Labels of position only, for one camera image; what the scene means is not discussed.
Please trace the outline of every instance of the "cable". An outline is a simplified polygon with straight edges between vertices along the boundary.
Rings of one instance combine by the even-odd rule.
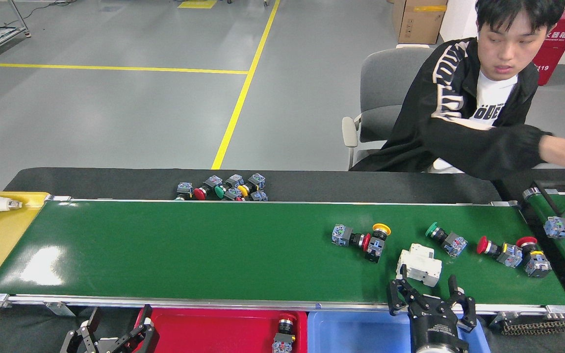
[[[76,0],[61,0],[61,1],[54,1],[54,2],[50,2],[47,6],[43,6],[43,7],[37,7],[35,9],[33,9],[32,11],[30,11],[29,15],[25,16],[23,18],[23,20],[25,20],[26,18],[29,18],[30,16],[32,16],[32,14],[34,13],[34,11],[38,10],[38,9],[45,9],[46,7],[50,7],[50,6],[67,6],[72,4],[73,2],[76,2]],[[15,22],[18,22],[18,20],[14,20],[12,22],[9,23],[4,23],[4,26],[8,26],[11,25]]]

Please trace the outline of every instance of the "chair armrest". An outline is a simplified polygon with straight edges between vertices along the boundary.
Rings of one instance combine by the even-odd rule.
[[[349,116],[345,116],[341,119],[341,134],[343,134],[343,144],[346,145],[346,147],[354,148],[359,145],[357,126],[355,121]]]

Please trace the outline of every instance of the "man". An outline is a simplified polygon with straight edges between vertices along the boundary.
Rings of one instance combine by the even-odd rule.
[[[388,142],[351,170],[498,179],[543,162],[565,167],[565,139],[525,125],[538,87],[532,60],[565,0],[477,0],[475,7],[477,38],[435,49]]]

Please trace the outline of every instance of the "cardboard box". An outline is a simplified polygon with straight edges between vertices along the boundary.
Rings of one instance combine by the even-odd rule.
[[[392,21],[399,43],[435,44],[448,0],[394,0]]]

